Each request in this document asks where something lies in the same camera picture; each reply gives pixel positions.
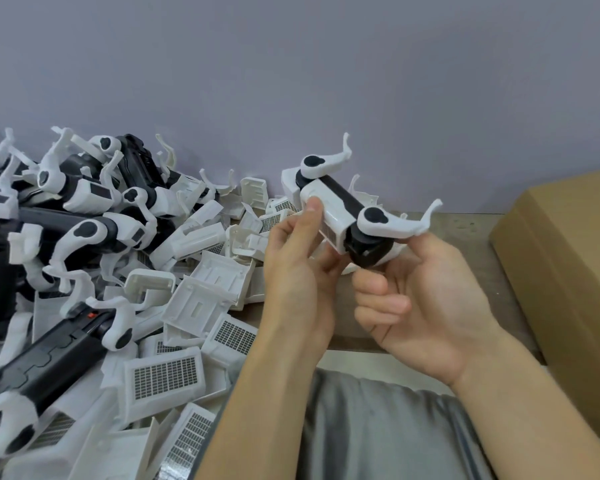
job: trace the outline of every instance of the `person's right hand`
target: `person's right hand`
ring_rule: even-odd
[[[402,363],[451,386],[503,334],[462,253],[431,233],[407,240],[384,275],[353,275],[356,320]]]

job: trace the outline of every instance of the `forearm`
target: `forearm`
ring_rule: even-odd
[[[553,379],[504,333],[453,385],[501,480],[600,479],[600,441]]]
[[[295,478],[314,369],[298,347],[258,334],[196,480]]]

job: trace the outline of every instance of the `person's lap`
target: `person's lap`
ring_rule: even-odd
[[[296,478],[490,480],[495,475],[455,397],[317,369]]]

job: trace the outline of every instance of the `gray wall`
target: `gray wall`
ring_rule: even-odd
[[[268,179],[338,151],[388,206],[499,212],[600,168],[600,0],[0,0],[0,131],[161,132]]]

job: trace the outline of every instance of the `hand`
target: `hand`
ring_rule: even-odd
[[[300,216],[273,227],[265,253],[266,298],[258,335],[292,340],[317,364],[335,326],[336,282],[349,263],[331,246],[310,258],[322,241],[322,202],[311,197]]]
[[[405,365],[452,386],[503,333],[460,251],[426,233],[384,275],[353,276],[356,320]]]

